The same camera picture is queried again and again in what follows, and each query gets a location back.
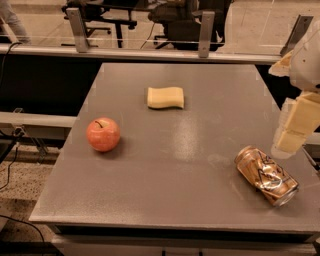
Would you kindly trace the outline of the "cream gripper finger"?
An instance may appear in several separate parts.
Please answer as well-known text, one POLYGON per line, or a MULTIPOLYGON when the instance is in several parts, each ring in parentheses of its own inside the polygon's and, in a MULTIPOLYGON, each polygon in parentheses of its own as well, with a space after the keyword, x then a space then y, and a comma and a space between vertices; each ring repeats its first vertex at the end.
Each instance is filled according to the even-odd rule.
POLYGON ((288 159, 305 143, 306 137, 302 134, 291 133, 278 128, 271 146, 271 154, 278 159, 288 159))

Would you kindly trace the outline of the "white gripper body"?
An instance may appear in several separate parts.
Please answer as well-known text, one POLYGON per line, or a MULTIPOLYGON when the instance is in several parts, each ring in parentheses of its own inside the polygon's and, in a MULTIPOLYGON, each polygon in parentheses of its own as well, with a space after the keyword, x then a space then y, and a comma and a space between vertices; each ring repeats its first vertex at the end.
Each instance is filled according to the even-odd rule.
POLYGON ((282 110, 284 128, 296 134, 312 134, 320 126, 320 94, 303 91, 296 99, 287 98, 282 110))

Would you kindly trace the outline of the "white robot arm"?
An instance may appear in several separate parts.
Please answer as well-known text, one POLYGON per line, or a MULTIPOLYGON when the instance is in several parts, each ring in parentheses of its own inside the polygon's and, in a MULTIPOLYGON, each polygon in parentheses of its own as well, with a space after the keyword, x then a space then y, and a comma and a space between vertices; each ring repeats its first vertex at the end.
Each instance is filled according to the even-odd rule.
POLYGON ((320 21, 314 21, 304 36, 269 69, 276 76, 288 76, 301 90, 295 99, 286 98, 281 107, 271 154, 279 159, 293 156, 320 126, 320 21))

